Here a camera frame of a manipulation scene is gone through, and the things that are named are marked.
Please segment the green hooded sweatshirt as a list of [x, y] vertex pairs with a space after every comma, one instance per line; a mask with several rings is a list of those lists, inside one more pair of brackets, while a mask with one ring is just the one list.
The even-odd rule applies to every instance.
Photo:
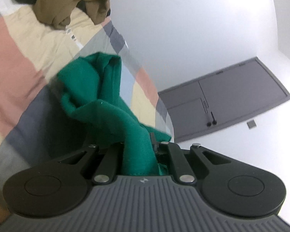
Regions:
[[89, 125], [95, 144], [106, 148], [122, 142], [122, 174], [129, 176], [163, 176], [165, 165], [158, 162], [150, 134], [157, 141], [170, 141], [170, 135], [139, 122], [120, 96], [121, 58], [97, 52], [79, 57], [57, 74], [62, 86], [64, 112]]

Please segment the pastel patchwork bed cover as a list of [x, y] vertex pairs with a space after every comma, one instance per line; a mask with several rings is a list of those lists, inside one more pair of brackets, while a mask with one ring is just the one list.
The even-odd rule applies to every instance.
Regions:
[[0, 224], [10, 216], [2, 188], [11, 175], [83, 143], [81, 125], [60, 106], [55, 80], [71, 60], [95, 52], [121, 56], [122, 100], [141, 123], [174, 134], [155, 85], [111, 20], [95, 25], [80, 9], [71, 20], [53, 30], [30, 5], [0, 0]]

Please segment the brown garment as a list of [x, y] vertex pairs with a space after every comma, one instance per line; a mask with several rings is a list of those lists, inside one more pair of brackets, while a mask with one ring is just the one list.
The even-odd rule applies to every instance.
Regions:
[[95, 25], [104, 22], [110, 11], [110, 0], [37, 0], [33, 12], [39, 22], [64, 30], [78, 4]]

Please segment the small grey wall plate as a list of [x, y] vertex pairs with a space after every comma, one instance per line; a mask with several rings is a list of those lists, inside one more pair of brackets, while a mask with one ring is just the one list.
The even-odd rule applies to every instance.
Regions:
[[257, 127], [257, 124], [256, 124], [255, 120], [252, 119], [252, 120], [247, 122], [247, 126], [248, 126], [249, 129], [252, 129], [252, 128]]

